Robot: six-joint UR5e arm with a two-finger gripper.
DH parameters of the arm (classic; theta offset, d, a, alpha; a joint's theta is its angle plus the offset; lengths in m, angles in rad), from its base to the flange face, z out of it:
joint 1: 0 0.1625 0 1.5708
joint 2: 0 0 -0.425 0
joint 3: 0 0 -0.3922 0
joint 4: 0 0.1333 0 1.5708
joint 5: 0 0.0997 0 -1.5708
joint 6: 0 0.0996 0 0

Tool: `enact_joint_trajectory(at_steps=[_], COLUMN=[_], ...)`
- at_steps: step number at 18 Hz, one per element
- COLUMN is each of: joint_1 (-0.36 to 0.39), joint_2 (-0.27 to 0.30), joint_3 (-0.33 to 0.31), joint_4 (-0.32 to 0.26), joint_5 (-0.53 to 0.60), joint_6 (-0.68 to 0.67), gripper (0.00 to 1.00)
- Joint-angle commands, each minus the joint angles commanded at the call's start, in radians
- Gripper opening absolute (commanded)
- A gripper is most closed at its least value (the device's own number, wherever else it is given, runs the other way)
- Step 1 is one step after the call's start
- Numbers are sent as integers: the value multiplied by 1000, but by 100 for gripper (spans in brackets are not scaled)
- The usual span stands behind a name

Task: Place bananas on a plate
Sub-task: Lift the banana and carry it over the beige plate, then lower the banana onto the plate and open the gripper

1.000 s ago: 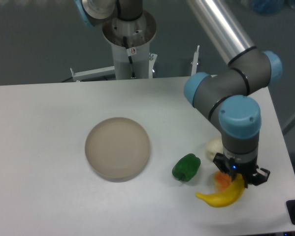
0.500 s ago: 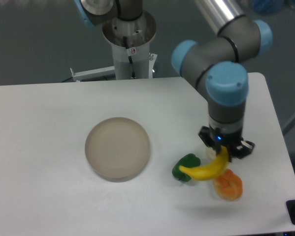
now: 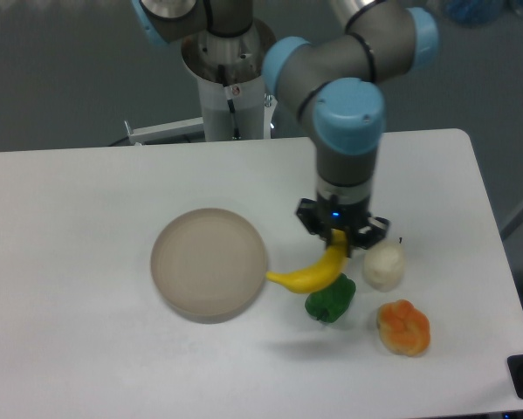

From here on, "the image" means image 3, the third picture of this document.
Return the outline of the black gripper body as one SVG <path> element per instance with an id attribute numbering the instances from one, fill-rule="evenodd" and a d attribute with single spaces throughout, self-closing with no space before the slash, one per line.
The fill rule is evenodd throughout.
<path id="1" fill-rule="evenodd" d="M 349 226 L 356 233 L 355 249 L 367 250 L 388 235 L 390 226 L 387 218 L 373 216 L 369 205 L 369 197 L 349 204 L 339 203 L 335 196 L 330 200 L 318 196 L 315 201 L 302 198 L 296 216 L 311 235 L 323 240 L 326 228 L 344 231 Z"/>

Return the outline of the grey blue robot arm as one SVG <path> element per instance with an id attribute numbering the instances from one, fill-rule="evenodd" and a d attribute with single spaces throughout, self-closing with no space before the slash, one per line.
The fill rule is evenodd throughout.
<path id="1" fill-rule="evenodd" d="M 297 216 L 309 233 L 347 248 L 382 241 L 389 221 L 369 212 L 385 105 L 379 84 L 437 55 L 434 18 L 396 1 L 334 1 L 342 34 L 322 45 L 276 39 L 250 1 L 136 1 L 155 42 L 181 43 L 199 90 L 208 141 L 259 138 L 272 96 L 299 123 L 316 152 L 316 197 Z"/>

